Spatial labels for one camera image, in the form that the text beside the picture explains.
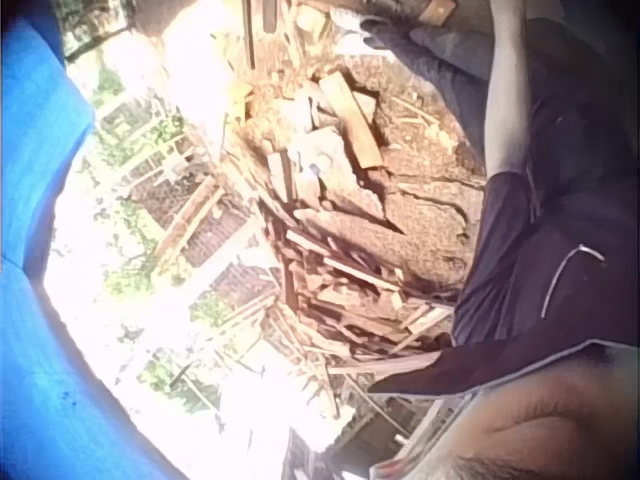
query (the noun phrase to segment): fabric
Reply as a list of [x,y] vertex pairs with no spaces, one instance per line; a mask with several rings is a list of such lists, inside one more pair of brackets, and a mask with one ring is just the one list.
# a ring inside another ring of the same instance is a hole
[[49,15],[32,9],[2,37],[1,471],[184,478],[91,372],[42,288],[55,200],[93,124]]
[[[415,34],[378,28],[376,36],[441,91],[466,133],[472,125],[474,146],[484,106],[462,100],[486,98],[486,87],[456,80],[470,75],[420,53]],[[456,346],[370,393],[472,393],[587,348],[638,348],[637,163],[586,85],[542,57],[528,63],[532,182],[503,173],[486,185],[474,263],[455,311]]]

